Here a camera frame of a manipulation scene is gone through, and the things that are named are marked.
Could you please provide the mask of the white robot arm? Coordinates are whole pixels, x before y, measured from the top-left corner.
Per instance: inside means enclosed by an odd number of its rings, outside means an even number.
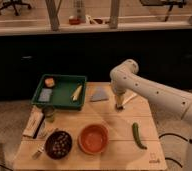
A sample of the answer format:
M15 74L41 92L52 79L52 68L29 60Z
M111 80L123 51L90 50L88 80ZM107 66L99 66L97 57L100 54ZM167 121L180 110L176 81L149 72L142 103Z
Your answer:
M183 171L192 171L192 93L142 78L137 75L139 66L133 59L127 59L110 71L111 88L116 107L121 108L124 94L131 90L149 101L179 114L191 125Z

